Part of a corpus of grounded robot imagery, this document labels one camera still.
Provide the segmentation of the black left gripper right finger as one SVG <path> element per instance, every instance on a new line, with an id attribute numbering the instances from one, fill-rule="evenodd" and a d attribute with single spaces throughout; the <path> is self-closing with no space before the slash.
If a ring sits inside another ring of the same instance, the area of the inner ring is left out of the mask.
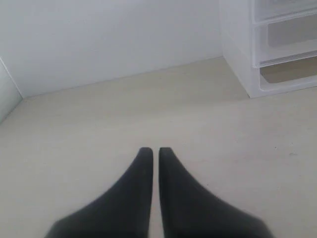
<path id="1" fill-rule="evenodd" d="M 158 153 L 159 197 L 166 238 L 265 238 L 266 225 L 213 195 L 173 150 Z"/>

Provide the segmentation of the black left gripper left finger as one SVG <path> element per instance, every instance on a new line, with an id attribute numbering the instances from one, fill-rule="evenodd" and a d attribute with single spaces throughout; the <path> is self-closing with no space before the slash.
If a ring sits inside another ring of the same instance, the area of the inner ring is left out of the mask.
<path id="1" fill-rule="evenodd" d="M 102 196 L 51 227 L 50 238 L 147 238 L 153 194 L 153 151 L 140 148 Z"/>

